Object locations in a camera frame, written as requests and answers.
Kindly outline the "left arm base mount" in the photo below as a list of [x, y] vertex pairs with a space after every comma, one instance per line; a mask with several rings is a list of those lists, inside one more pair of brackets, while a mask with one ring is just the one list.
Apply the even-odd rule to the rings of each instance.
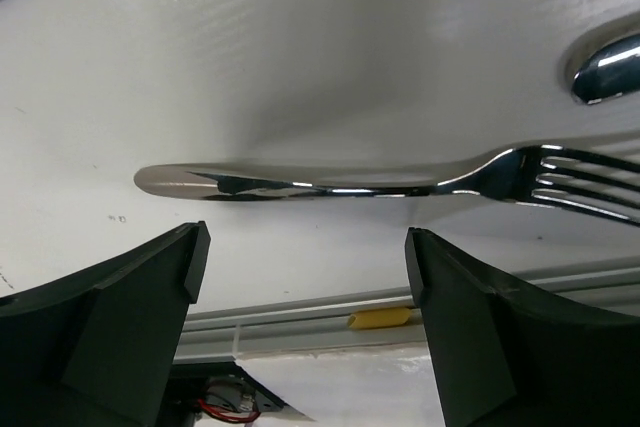
[[252, 426], [288, 404], [233, 361], [171, 367], [157, 426], [193, 426], [203, 418], [225, 426]]

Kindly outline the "silver fork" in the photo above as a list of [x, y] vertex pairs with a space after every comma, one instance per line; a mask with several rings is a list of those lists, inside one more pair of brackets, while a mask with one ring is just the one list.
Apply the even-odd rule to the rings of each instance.
[[136, 172], [134, 183], [155, 196], [220, 202], [471, 195], [639, 224], [638, 163], [552, 144], [496, 149], [423, 172], [151, 165]]

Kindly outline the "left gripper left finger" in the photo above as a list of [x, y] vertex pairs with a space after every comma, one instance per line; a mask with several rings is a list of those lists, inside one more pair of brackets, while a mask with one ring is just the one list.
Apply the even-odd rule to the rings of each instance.
[[185, 223], [2, 297], [2, 425], [154, 425], [209, 246]]

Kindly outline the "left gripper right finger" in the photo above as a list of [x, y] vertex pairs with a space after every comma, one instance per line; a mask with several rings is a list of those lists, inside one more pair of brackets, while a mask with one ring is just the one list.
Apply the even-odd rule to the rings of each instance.
[[635, 426], [639, 320], [575, 302], [419, 228], [405, 240], [445, 423]]

